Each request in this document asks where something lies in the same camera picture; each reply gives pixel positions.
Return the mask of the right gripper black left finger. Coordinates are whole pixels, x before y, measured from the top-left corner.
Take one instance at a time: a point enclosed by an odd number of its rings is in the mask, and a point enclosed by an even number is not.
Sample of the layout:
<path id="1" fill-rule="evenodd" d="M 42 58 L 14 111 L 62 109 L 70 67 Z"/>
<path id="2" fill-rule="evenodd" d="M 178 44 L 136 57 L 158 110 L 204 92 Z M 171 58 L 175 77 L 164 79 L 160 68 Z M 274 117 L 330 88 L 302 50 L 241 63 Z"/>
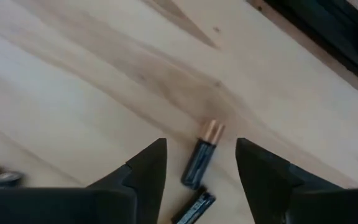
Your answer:
<path id="1" fill-rule="evenodd" d="M 166 170 L 159 138 L 87 187 L 0 189 L 0 224 L 157 224 Z"/>

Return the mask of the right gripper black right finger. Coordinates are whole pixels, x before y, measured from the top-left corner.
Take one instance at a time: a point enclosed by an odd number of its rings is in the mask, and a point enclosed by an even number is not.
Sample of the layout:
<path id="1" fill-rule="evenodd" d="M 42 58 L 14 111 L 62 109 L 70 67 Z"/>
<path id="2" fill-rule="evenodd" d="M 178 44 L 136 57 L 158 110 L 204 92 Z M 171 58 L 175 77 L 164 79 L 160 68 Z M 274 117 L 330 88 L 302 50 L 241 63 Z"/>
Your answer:
<path id="1" fill-rule="evenodd" d="M 358 224 L 358 189 L 322 179 L 246 138 L 236 142 L 255 224 Z"/>

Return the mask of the silver black battery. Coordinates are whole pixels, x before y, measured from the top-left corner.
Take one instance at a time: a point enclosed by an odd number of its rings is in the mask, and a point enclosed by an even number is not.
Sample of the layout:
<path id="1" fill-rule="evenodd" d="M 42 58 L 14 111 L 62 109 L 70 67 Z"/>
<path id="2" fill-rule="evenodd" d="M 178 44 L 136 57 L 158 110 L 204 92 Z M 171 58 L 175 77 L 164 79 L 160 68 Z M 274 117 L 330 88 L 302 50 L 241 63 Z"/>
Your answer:
<path id="1" fill-rule="evenodd" d="M 22 183 L 24 174 L 17 171 L 0 173 L 0 187 L 17 187 Z"/>

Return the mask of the black aluminium table frame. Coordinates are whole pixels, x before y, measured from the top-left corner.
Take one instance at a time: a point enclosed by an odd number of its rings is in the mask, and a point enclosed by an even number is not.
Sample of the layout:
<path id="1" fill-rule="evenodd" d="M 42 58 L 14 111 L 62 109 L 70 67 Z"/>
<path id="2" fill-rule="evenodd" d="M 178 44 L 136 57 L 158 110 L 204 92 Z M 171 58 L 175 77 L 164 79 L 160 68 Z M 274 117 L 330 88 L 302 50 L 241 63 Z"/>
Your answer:
<path id="1" fill-rule="evenodd" d="M 264 0 L 358 76 L 358 10 L 346 0 Z"/>

